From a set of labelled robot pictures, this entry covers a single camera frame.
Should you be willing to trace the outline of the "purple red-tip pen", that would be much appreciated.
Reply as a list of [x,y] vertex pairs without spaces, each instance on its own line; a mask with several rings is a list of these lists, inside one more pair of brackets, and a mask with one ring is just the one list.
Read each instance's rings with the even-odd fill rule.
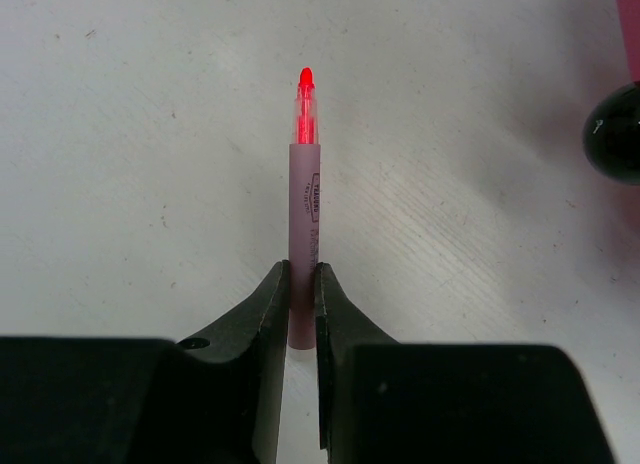
[[290,314],[288,344],[315,346],[314,272],[319,257],[320,160],[317,101],[311,68],[299,76],[289,146]]

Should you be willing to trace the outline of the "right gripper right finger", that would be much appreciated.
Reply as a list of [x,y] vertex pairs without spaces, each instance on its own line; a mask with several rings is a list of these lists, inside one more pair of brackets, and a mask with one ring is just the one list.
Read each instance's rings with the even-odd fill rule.
[[542,344],[401,343],[315,272],[319,440],[332,463],[611,463],[583,378]]

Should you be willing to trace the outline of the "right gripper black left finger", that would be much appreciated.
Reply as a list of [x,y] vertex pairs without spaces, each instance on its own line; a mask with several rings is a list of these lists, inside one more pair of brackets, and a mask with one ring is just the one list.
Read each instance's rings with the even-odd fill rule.
[[272,463],[290,270],[179,342],[3,337],[5,463]]

